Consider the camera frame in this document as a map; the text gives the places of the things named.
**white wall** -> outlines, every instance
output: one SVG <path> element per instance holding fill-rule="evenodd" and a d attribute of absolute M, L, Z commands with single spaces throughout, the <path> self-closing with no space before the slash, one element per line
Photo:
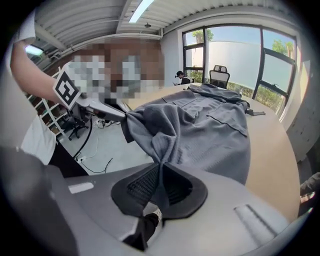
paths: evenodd
<path fill-rule="evenodd" d="M 182 45 L 182 35 L 178 31 L 172 31 L 163 36 L 160 41 L 161 51 L 164 56 L 164 86 L 173 86 L 173 82 L 179 83 L 180 79 L 175 78 L 176 73 L 184 70 L 182 53 L 179 53 L 179 45 Z"/>
<path fill-rule="evenodd" d="M 290 139 L 295 158 L 302 161 L 320 135 L 320 65 L 317 47 L 301 33 L 298 46 L 300 60 L 291 92 L 291 102 L 282 124 Z"/>

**sticker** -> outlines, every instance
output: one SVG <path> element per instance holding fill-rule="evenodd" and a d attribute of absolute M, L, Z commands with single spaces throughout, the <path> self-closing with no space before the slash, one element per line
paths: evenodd
<path fill-rule="evenodd" d="M 81 94 L 74 82 L 72 82 L 66 71 L 63 69 L 55 81 L 53 91 L 69 110 L 73 107 Z"/>

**wooden table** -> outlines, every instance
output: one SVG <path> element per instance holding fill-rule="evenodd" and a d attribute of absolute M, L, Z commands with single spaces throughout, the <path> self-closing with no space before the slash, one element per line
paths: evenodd
<path fill-rule="evenodd" d="M 134 110 L 142 104 L 177 93 L 189 84 L 159 88 L 125 103 Z M 246 115 L 251 147 L 251 161 L 245 186 L 281 212 L 289 222 L 298 216 L 300 204 L 299 173 L 296 158 L 287 133 L 275 113 L 265 105 L 246 96 L 255 112 L 266 115 Z"/>

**pixelated area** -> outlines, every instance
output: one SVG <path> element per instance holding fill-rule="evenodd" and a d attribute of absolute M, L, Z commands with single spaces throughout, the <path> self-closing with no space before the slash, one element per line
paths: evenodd
<path fill-rule="evenodd" d="M 163 87 L 164 58 L 154 42 L 126 39 L 92 44 L 73 54 L 68 74 L 81 93 L 116 104 Z"/>

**mesh chair back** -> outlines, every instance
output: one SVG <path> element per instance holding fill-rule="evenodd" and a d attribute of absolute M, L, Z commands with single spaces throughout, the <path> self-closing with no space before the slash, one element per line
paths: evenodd
<path fill-rule="evenodd" d="M 215 65 L 213 70 L 209 71 L 210 84 L 227 89 L 227 84 L 230 78 L 227 67 L 221 65 Z"/>

